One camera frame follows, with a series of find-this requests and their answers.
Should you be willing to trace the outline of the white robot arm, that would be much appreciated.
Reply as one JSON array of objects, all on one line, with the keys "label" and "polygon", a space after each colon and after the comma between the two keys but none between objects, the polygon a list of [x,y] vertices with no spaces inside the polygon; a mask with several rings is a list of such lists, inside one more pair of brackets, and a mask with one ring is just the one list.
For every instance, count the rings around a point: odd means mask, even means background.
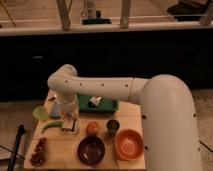
[{"label": "white robot arm", "polygon": [[194,100],[181,79],[168,74],[150,79],[86,78],[65,64],[47,84],[64,110],[75,93],[139,105],[146,171],[203,171]]}]

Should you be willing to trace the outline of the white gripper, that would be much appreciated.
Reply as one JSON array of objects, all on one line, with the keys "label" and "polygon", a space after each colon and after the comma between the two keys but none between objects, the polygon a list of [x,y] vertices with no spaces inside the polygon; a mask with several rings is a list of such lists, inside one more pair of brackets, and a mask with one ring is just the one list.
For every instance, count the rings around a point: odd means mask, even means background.
[{"label": "white gripper", "polygon": [[63,104],[61,107],[63,118],[77,120],[79,118],[79,105],[77,102]]}]

